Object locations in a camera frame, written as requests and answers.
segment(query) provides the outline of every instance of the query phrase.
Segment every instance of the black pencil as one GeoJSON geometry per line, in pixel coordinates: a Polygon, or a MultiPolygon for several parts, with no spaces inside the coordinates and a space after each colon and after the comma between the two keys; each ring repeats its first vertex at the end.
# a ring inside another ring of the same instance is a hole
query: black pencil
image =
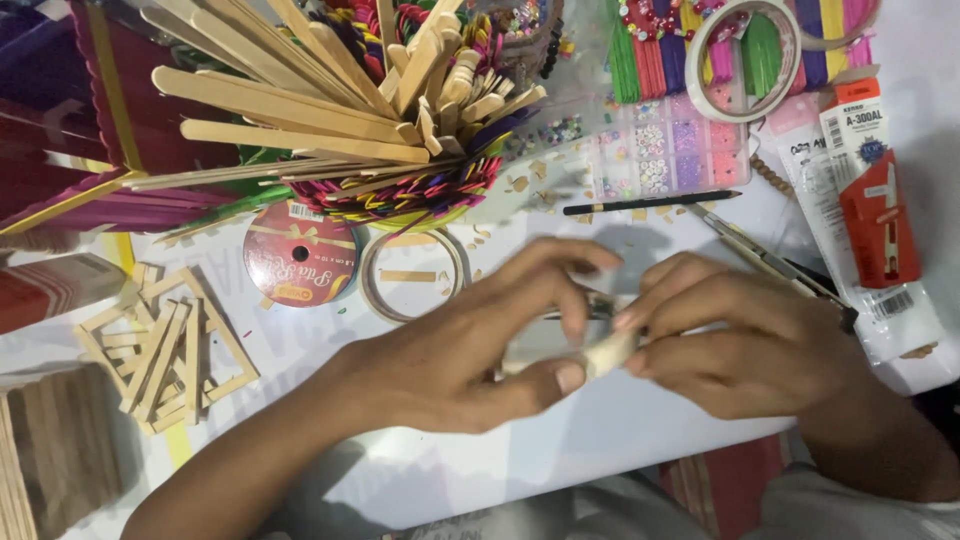
{"type": "Polygon", "coordinates": [[[692,205],[694,203],[705,203],[707,201],[723,201],[743,195],[739,191],[721,189],[719,191],[708,191],[706,193],[690,193],[687,195],[677,195],[674,197],[661,197],[659,199],[637,199],[636,201],[619,201],[616,203],[597,203],[595,205],[577,205],[575,207],[564,207],[564,215],[581,215],[585,213],[609,212],[615,210],[634,210],[648,209],[652,207],[665,207],[667,205],[692,205]]]}

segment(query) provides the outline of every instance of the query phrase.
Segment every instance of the masking tape roll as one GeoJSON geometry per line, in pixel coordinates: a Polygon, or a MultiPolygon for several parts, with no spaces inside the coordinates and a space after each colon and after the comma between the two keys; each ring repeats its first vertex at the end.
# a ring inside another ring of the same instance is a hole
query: masking tape roll
{"type": "MultiPolygon", "coordinates": [[[[447,301],[449,302],[451,298],[456,296],[464,289],[467,279],[466,271],[464,269],[464,259],[460,255],[460,250],[457,249],[456,240],[441,230],[427,231],[420,234],[426,234],[427,236],[435,238],[440,245],[444,246],[447,254],[450,255],[450,259],[453,260],[453,286],[451,287],[452,290],[450,291],[450,296],[447,298],[447,301]]],[[[382,319],[389,323],[402,325],[409,323],[417,317],[404,315],[403,313],[400,313],[399,311],[387,306],[387,304],[383,301],[383,298],[381,298],[377,292],[376,284],[374,283],[373,262],[380,254],[380,250],[383,249],[383,246],[390,241],[390,237],[391,235],[389,233],[380,236],[363,251],[363,255],[360,257],[360,267],[357,269],[360,275],[360,295],[363,296],[364,302],[367,303],[367,306],[369,306],[370,309],[372,309],[373,312],[379,315],[382,319]]]]}
{"type": "Polygon", "coordinates": [[[745,124],[766,115],[786,98],[800,69],[800,26],[797,17],[787,9],[781,0],[732,0],[729,4],[714,12],[697,30],[686,54],[684,75],[686,91],[694,107],[710,120],[731,124],[745,124]],[[709,45],[707,40],[725,19],[736,12],[758,12],[766,15],[780,33],[780,50],[783,62],[777,83],[770,92],[744,112],[722,110],[709,98],[710,92],[704,85],[700,74],[704,70],[709,45]]]}
{"type": "Polygon", "coordinates": [[[863,19],[863,22],[855,26],[843,37],[838,37],[837,39],[822,39],[800,30],[801,49],[805,51],[832,51],[850,45],[859,37],[863,36],[867,32],[867,29],[874,26],[876,15],[880,12],[880,3],[881,0],[873,0],[872,8],[863,19]]]}

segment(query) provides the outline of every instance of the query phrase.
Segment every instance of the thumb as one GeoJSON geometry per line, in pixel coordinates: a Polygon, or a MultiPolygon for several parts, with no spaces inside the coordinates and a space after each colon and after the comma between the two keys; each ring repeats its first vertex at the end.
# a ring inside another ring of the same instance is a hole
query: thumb
{"type": "Polygon", "coordinates": [[[476,394],[477,411],[494,428],[544,412],[587,381],[583,366],[569,358],[543,360],[476,394]]]}

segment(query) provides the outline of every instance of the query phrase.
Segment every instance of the left hand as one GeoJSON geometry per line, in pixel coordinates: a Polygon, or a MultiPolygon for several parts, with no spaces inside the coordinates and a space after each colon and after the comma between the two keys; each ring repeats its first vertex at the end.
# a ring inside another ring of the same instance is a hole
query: left hand
{"type": "Polygon", "coordinates": [[[621,262],[588,240],[539,238],[416,321],[348,344],[301,388],[332,396],[327,403],[361,431],[407,426],[479,433],[538,414],[583,385],[578,363],[546,360],[501,382],[487,374],[507,343],[548,307],[560,309],[564,334],[579,342],[588,302],[567,271],[621,262]]]}

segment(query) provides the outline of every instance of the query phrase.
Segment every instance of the hand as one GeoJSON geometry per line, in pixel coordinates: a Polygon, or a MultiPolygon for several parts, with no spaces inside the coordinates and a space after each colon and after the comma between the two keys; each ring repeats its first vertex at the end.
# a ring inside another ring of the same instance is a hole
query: hand
{"type": "Polygon", "coordinates": [[[614,325],[646,328],[648,345],[625,364],[634,376],[735,419],[798,415],[880,384],[840,321],[837,307],[783,280],[679,253],[643,275],[614,325]],[[718,322],[729,327],[681,335],[718,322]]]}
{"type": "Polygon", "coordinates": [[[359,430],[408,426],[477,433],[538,414],[583,385],[578,363],[546,360],[496,383],[488,374],[507,343],[548,307],[560,309],[564,334],[579,342],[588,303],[567,271],[621,262],[594,242],[534,240],[416,321],[347,345],[301,388],[336,396],[327,403],[353,414],[359,430]]]}

